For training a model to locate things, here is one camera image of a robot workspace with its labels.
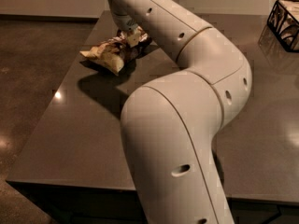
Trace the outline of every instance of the wire basket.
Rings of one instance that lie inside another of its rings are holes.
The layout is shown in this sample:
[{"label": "wire basket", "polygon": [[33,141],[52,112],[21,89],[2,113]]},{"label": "wire basket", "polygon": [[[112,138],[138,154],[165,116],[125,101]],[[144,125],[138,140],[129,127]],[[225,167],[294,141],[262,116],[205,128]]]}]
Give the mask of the wire basket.
[{"label": "wire basket", "polygon": [[298,20],[298,0],[277,0],[267,21],[269,28],[288,52],[299,52]]}]

